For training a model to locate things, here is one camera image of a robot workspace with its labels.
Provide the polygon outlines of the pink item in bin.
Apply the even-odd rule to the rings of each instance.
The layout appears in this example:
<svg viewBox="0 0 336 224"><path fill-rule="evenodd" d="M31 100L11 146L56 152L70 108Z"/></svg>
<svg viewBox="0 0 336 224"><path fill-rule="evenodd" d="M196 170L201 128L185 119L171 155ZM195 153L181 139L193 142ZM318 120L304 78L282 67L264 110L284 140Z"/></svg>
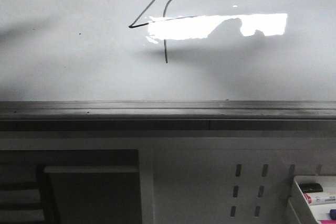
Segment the pink item in bin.
<svg viewBox="0 0 336 224"><path fill-rule="evenodd" d="M318 224L336 224L336 220L326 219L326 220L318 220Z"/></svg>

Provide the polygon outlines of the dark cabinet with shelf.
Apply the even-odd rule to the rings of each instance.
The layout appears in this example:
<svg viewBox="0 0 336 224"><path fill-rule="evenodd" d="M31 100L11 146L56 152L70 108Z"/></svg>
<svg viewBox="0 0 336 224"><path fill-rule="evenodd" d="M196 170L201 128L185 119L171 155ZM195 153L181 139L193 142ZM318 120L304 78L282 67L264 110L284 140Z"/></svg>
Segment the dark cabinet with shelf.
<svg viewBox="0 0 336 224"><path fill-rule="evenodd" d="M1 151L1 223L141 223L137 150Z"/></svg>

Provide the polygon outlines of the white plastic storage bin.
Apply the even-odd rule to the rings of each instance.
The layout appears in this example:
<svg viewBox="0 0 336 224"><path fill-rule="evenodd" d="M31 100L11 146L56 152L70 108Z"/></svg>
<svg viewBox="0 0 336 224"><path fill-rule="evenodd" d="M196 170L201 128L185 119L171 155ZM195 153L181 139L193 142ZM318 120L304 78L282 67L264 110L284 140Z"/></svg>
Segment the white plastic storage bin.
<svg viewBox="0 0 336 224"><path fill-rule="evenodd" d="M309 205L299 184L319 183L323 192L335 192L335 176L296 176L293 179L287 213L290 223L317 223L318 220L330 219L329 211L335 209L335 203Z"/></svg>

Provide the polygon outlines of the red capped marker in bin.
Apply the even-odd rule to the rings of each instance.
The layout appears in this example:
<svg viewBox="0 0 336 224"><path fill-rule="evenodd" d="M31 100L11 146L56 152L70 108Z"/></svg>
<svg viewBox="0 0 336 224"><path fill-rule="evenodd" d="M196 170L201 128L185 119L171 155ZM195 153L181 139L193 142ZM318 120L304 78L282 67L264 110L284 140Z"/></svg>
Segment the red capped marker in bin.
<svg viewBox="0 0 336 224"><path fill-rule="evenodd" d="M335 192L304 193L303 196L312 206L335 203Z"/></svg>

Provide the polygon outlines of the white pegboard panel with slots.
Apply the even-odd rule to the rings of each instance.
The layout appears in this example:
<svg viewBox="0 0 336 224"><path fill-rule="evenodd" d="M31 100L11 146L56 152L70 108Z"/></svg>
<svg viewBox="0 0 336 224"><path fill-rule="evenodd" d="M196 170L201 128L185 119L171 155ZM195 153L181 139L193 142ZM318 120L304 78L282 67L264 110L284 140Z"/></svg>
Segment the white pegboard panel with slots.
<svg viewBox="0 0 336 224"><path fill-rule="evenodd" d="M144 223L288 223L297 175L334 175L334 137L163 137L139 148Z"/></svg>

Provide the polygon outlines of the black eraser in bin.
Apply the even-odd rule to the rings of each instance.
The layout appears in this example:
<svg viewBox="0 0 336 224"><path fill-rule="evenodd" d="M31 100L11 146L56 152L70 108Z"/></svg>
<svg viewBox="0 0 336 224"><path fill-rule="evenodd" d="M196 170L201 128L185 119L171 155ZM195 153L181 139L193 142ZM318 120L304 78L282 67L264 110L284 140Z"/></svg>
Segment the black eraser in bin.
<svg viewBox="0 0 336 224"><path fill-rule="evenodd" d="M303 194L323 192L323 188L319 183L305 183L305 184L299 184L298 186Z"/></svg>

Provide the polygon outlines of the grey aluminium whiteboard tray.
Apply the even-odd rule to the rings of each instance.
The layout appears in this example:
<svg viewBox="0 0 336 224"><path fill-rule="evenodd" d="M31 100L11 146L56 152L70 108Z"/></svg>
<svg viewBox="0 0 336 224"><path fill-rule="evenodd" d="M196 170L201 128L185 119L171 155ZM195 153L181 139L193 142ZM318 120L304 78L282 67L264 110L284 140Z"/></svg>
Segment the grey aluminium whiteboard tray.
<svg viewBox="0 0 336 224"><path fill-rule="evenodd" d="M2 131L335 130L334 102L2 102Z"/></svg>

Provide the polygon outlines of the white whiteboard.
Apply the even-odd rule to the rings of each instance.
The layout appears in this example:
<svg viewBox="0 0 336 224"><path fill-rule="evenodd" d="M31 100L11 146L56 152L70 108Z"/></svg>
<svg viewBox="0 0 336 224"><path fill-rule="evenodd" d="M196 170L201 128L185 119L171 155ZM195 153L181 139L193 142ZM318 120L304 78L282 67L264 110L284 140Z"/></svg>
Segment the white whiteboard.
<svg viewBox="0 0 336 224"><path fill-rule="evenodd" d="M1 100L335 100L335 0L1 0Z"/></svg>

